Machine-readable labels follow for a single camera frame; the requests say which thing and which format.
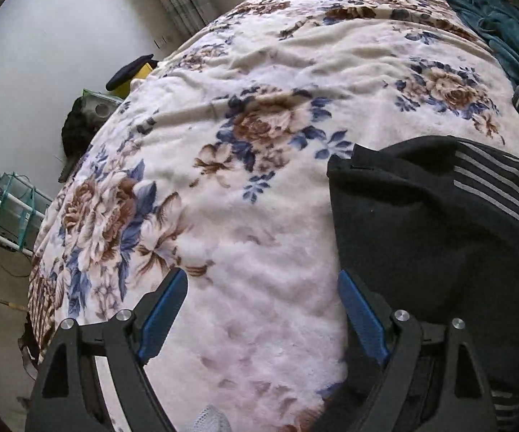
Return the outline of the black knit garment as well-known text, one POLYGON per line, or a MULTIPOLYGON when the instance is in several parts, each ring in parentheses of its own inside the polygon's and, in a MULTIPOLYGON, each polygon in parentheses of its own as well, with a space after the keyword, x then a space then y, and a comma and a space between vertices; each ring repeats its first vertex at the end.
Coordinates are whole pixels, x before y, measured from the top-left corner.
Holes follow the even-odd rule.
POLYGON ((519 157, 422 136, 355 146, 327 176, 340 267, 420 320, 464 320, 498 426, 519 431, 519 157))

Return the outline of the floral fleece blanket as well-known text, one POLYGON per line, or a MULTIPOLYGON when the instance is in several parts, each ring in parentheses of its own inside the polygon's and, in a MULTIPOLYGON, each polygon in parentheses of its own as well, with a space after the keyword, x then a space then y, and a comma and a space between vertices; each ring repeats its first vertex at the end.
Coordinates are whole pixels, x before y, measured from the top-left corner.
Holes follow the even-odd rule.
POLYGON ((459 136, 519 156, 500 64, 444 0, 245 0, 138 82, 51 202, 28 309, 103 322, 183 269, 147 366, 183 429, 305 431, 343 380, 331 156, 459 136))

